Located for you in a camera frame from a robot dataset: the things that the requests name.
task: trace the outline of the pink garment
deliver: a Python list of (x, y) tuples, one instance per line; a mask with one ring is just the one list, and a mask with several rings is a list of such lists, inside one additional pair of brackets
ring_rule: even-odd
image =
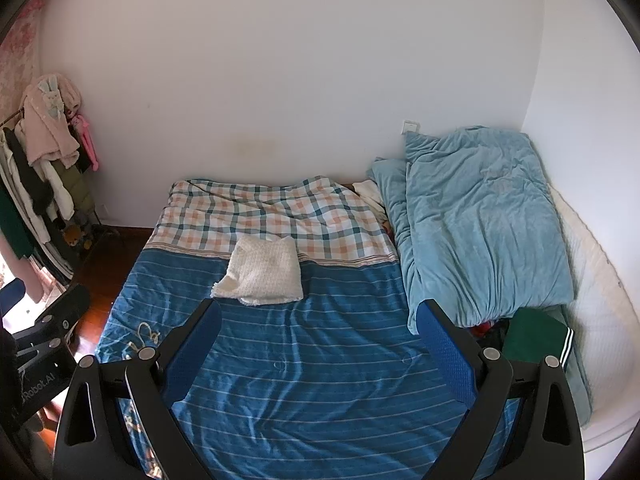
[(91, 130), (89, 129), (89, 123), (84, 118), (84, 116), (78, 114), (73, 119), (71, 119), (71, 125), (80, 137), (80, 142), (82, 142), (82, 146), (84, 147), (89, 160), (91, 160), (91, 169), (94, 171), (98, 171), (100, 165), (98, 164), (98, 159), (95, 156), (94, 142), (91, 140)]
[(44, 296), (42, 282), (35, 270), (33, 270), (31, 262), (27, 258), (19, 260), (2, 233), (0, 233), (0, 254), (2, 254), (2, 259), (7, 267), (9, 267), (11, 273), (24, 282), (27, 295), (34, 303), (38, 303)]
[(62, 161), (70, 168), (78, 160), (80, 145), (69, 133), (65, 109), (75, 114), (80, 107), (80, 92), (60, 74), (44, 75), (27, 86), (22, 96), (24, 106), (24, 151), (27, 161)]

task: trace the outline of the folded blue quilt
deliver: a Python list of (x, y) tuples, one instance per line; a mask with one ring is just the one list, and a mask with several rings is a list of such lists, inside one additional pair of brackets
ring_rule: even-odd
[(573, 299), (558, 215), (524, 134), (480, 126), (407, 134), (406, 161), (378, 161), (372, 172), (394, 205), (412, 333), (427, 298), (466, 327)]

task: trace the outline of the bed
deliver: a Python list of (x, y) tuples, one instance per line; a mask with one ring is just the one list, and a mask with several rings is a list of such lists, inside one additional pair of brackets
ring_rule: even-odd
[[(238, 234), (292, 236), (302, 301), (219, 299), (223, 325), (187, 397), (172, 410), (219, 480), (418, 479), (465, 407), (419, 339), (396, 250), (349, 189), (323, 177), (292, 187), (177, 182), (116, 299), (102, 362), (155, 345), (225, 273)], [(146, 472), (159, 470), (131, 407), (123, 412)], [(509, 404), (477, 478), (489, 474)]]

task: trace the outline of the wooden floor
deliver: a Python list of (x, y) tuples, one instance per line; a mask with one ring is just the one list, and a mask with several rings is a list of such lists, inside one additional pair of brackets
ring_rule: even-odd
[[(107, 322), (113, 301), (122, 288), (131, 267), (151, 235), (151, 229), (119, 228), (120, 237), (103, 236), (89, 257), (76, 272), (74, 283), (81, 283), (91, 293), (91, 307), (76, 326), (76, 340), (71, 345), (76, 361), (92, 354)], [(57, 421), (65, 402), (66, 391), (58, 395), (45, 412), (47, 418)], [(49, 449), (53, 450), (55, 432), (40, 433)]]

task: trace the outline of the pink fleece coat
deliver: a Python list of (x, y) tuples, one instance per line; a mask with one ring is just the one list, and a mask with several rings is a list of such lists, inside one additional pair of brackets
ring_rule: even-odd
[(81, 97), (76, 86), (63, 75), (44, 75), (27, 86), (24, 106), (24, 151), (27, 161), (60, 160), (70, 168), (78, 160), (78, 142), (69, 133), (65, 108), (74, 114)]

